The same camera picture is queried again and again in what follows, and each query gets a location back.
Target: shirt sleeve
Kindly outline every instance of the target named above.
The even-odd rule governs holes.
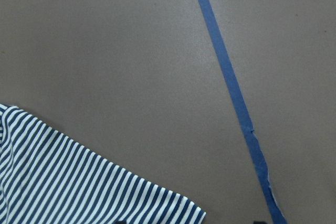
[[[0,104],[0,223],[200,224],[205,212]]]

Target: blue and white striped fabric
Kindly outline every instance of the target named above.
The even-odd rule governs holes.
[[[16,106],[0,104],[0,223],[200,224],[180,194],[108,161]]]

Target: blue painter's tape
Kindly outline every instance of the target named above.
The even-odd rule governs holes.
[[[239,84],[232,68],[229,55],[224,45],[221,32],[213,13],[209,0],[198,0],[202,9],[202,13],[208,28],[211,41],[216,51],[220,68],[228,87],[233,106],[240,123],[241,130],[244,134],[246,144],[248,146],[258,179],[264,193],[265,200],[272,216],[274,224],[287,224],[280,208],[272,193],[272,188],[268,177],[268,168],[265,157],[260,149],[259,142],[254,134],[254,128],[246,104],[239,88]]]

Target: striped shirt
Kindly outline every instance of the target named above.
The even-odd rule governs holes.
[[[0,118],[0,223],[200,224],[205,216],[16,106],[0,104]]]

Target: gray tabletop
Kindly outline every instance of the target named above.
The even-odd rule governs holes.
[[[210,0],[289,223],[336,219],[334,0]],[[196,202],[271,222],[197,0],[0,0],[0,103]]]

